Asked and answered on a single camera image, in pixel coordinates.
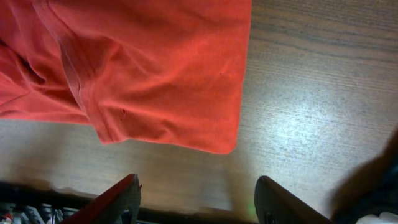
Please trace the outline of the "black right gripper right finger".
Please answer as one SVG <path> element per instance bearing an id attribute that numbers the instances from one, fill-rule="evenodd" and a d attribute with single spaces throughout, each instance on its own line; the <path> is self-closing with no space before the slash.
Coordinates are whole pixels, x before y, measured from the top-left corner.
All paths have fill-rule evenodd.
<path id="1" fill-rule="evenodd" d="M 261 224 L 332 224 L 268 176 L 257 180 L 254 204 Z"/>

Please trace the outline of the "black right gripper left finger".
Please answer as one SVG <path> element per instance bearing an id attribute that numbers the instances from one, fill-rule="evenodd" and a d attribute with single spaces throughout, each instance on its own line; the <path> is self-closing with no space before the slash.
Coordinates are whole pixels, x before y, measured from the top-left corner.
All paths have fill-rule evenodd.
<path id="1" fill-rule="evenodd" d="M 141 203 L 141 184 L 129 174 L 61 224 L 136 224 Z"/>

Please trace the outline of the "orange printed t-shirt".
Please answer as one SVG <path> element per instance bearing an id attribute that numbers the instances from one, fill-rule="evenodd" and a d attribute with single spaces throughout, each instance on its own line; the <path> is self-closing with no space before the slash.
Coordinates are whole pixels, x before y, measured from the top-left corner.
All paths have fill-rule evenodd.
<path id="1" fill-rule="evenodd" d="M 1 118 L 89 124 L 214 154 L 236 146 L 251 1 L 1 2 Z"/>

